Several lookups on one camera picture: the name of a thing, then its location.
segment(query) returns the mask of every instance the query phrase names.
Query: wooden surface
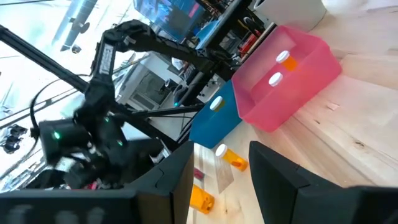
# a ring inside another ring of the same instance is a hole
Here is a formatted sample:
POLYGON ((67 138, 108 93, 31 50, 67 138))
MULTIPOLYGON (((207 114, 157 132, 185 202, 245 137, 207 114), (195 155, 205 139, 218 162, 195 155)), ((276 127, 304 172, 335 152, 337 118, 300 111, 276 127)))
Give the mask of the wooden surface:
MULTIPOLYGON (((248 157, 260 141, 343 187, 398 187, 398 1, 325 0, 328 13, 311 31, 324 39, 343 73, 273 133, 241 123, 224 142, 248 157)), ((249 170, 240 172, 195 148, 195 183, 215 196, 209 215, 187 223, 264 223, 249 170)))

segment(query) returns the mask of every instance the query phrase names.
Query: white cap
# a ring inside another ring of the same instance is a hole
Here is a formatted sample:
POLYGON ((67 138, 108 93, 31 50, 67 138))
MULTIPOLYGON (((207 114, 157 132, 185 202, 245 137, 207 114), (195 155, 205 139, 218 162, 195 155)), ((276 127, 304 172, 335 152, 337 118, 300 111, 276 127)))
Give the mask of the white cap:
POLYGON ((271 86, 276 86, 282 81, 283 75, 280 72, 275 73, 268 81, 271 86))
POLYGON ((216 157, 223 157, 226 154, 226 151, 228 150, 228 147, 226 147, 225 144, 221 144, 218 146, 216 150, 216 157))
POLYGON ((278 57, 276 57, 276 62, 282 63, 282 62, 284 62, 286 59, 288 59, 289 56, 290 56, 289 51, 288 51, 288 50, 284 50, 284 51, 282 51, 282 53, 280 53, 280 54, 278 55, 278 57))
POLYGON ((217 109, 217 107, 221 104, 222 101, 223 101, 223 97, 222 97, 222 96, 217 96, 217 97, 213 100, 213 102, 211 102, 210 109, 211 109, 211 110, 217 109))

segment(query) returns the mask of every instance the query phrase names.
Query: blue bin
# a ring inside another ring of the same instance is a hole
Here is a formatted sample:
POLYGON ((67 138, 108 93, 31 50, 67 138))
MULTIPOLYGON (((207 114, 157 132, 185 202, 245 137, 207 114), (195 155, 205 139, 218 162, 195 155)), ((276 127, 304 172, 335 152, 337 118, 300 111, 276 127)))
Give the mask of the blue bin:
POLYGON ((242 119, 238 115, 232 82, 230 80, 222 86, 209 103, 195 116, 190 139, 195 143, 212 149, 241 121, 242 119), (210 110, 210 104, 217 96, 223 97, 225 105, 219 112, 214 112, 210 110))

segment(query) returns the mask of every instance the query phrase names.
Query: green led light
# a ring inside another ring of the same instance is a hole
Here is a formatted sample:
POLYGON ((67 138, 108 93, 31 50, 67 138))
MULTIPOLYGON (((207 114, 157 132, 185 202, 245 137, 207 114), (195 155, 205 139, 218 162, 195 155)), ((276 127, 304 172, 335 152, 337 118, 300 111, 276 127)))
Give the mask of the green led light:
POLYGON ((55 139, 60 139, 61 138, 60 133, 58 133, 56 131, 54 131, 53 136, 54 136, 55 139))

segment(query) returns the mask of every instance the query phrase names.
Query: pink bin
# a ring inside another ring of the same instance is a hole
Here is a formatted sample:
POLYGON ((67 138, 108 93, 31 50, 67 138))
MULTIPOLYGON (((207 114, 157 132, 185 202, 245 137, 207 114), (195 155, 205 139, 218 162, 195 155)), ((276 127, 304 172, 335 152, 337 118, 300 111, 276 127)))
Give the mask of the pink bin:
POLYGON ((341 66, 319 37, 279 26, 233 75, 239 117, 271 132, 341 73, 341 66), (288 50, 298 62, 288 71, 276 57, 288 50), (280 72, 283 79, 271 86, 280 72))

